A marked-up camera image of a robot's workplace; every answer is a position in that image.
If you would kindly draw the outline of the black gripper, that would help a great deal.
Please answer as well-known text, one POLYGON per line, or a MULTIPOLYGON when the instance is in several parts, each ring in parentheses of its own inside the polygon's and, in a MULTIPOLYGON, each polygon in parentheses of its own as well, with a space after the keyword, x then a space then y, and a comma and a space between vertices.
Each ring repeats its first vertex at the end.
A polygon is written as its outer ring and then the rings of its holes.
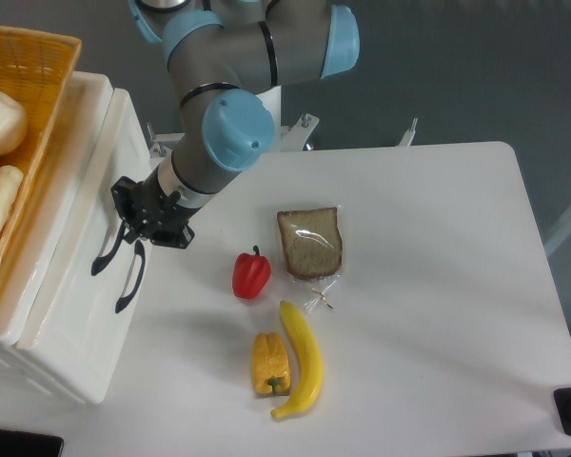
POLYGON ((141 237, 159 247, 187 248, 194 239, 188 222, 195 210, 178 204, 179 191, 165 194, 157 178, 137 183, 122 176, 110 192, 128 244, 141 237))

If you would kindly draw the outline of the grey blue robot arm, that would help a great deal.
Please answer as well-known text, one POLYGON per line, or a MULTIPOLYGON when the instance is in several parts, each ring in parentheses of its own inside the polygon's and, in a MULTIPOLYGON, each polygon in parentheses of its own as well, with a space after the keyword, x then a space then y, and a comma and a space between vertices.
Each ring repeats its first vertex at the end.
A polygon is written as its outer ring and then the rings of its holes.
POLYGON ((141 182, 111 189, 120 237, 185 248, 189 219, 272 145, 261 94, 351 70, 360 54, 352 10, 327 1, 133 1, 163 49, 183 137, 141 182))

